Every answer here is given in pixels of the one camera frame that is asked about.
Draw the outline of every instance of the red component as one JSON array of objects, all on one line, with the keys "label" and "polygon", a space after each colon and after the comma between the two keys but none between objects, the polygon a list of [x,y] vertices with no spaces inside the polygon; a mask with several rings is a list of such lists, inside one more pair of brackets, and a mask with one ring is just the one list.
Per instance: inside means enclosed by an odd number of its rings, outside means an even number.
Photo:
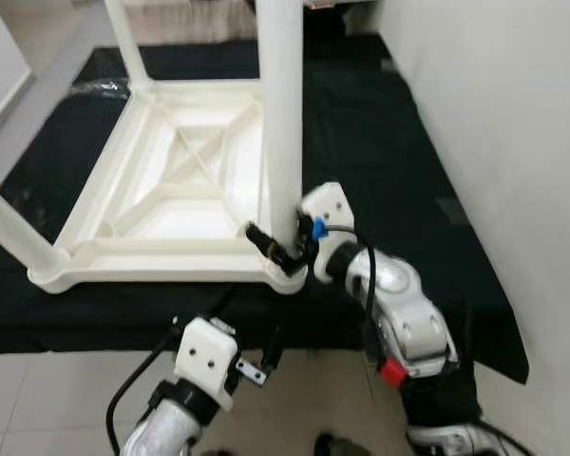
[{"label": "red component", "polygon": [[387,364],[380,370],[380,376],[396,390],[399,390],[403,381],[408,377],[408,373],[403,369],[399,363],[393,359],[388,359]]}]

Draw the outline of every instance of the red button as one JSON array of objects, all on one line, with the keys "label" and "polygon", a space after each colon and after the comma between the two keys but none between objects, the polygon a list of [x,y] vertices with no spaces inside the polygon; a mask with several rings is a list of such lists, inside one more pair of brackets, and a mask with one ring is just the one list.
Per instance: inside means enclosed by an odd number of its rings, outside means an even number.
[{"label": "red button", "polygon": [[408,372],[403,369],[395,360],[388,359],[387,364],[385,364],[384,368],[380,370],[380,376],[385,382],[387,382],[388,385],[391,385],[396,390],[399,390],[399,387],[403,381],[406,379],[406,377],[408,377]]}]

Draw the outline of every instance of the black cable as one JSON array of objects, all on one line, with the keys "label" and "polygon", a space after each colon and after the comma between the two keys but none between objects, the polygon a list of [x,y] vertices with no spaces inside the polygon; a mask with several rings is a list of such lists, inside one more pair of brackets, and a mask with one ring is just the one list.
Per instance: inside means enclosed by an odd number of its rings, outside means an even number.
[{"label": "black cable", "polygon": [[169,343],[176,337],[181,336],[181,329],[175,325],[169,328],[169,331],[162,337],[161,341],[157,344],[156,348],[150,353],[150,355],[143,360],[138,368],[135,369],[131,375],[124,381],[123,385],[118,388],[116,394],[110,401],[109,406],[107,406],[107,412],[105,413],[105,430],[107,431],[107,438],[112,446],[112,451],[114,455],[118,456],[121,453],[121,448],[118,444],[118,439],[116,438],[116,432],[114,431],[114,412],[116,411],[116,406],[123,398],[124,394],[131,388],[131,385],[140,378],[146,369],[161,355],[161,353],[167,348]]},{"label": "black cable", "polygon": [[489,425],[488,423],[486,423],[483,420],[477,420],[475,422],[475,425],[478,428],[482,428],[482,429],[487,430],[488,432],[491,432],[492,434],[496,435],[499,438],[499,440],[504,440],[505,442],[510,444],[512,447],[517,449],[524,456],[534,456],[534,453],[532,451],[530,451],[528,448],[526,448],[525,446],[520,444],[517,440],[515,440],[513,437],[511,437],[509,434],[498,429],[497,427],[493,427],[492,425]]},{"label": "black cable", "polygon": [[373,245],[370,244],[364,237],[362,237],[357,231],[348,227],[341,225],[326,225],[325,229],[330,231],[336,231],[340,233],[351,233],[357,236],[360,243],[368,249],[368,256],[370,257],[370,286],[368,288],[368,301],[365,306],[366,317],[369,322],[373,321],[373,300],[376,295],[376,253],[373,249]]}]

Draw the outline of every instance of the black cloth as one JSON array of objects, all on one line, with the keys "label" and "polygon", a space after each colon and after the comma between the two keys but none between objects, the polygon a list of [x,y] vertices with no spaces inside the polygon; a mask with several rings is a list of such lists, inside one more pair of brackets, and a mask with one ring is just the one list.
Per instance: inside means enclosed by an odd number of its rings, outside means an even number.
[{"label": "black cloth", "polygon": [[[155,79],[258,76],[254,42],[143,47],[142,56]],[[475,358],[524,381],[528,366],[515,316],[464,214],[452,215],[456,194],[406,83],[382,70],[388,58],[377,36],[306,45],[304,191],[340,181],[358,228],[377,248],[414,265],[438,306],[464,301],[474,318]],[[119,51],[98,48],[75,86],[125,76]],[[113,95],[91,90],[64,98],[0,188],[50,241],[124,108],[125,96]],[[227,287],[87,283],[49,295],[0,248],[0,353],[148,350],[173,316],[206,311]],[[294,296],[263,284],[235,289],[223,318],[245,347],[261,347],[279,325],[288,347],[360,348],[363,313],[334,286],[311,277]]]}]

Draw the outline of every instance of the blue clip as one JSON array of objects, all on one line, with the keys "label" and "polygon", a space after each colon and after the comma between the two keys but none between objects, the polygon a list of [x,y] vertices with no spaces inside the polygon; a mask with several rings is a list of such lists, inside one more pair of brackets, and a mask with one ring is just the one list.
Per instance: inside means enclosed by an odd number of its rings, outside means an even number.
[{"label": "blue clip", "polygon": [[329,235],[325,222],[321,218],[314,221],[313,226],[313,241],[318,242],[321,238],[326,238]]}]

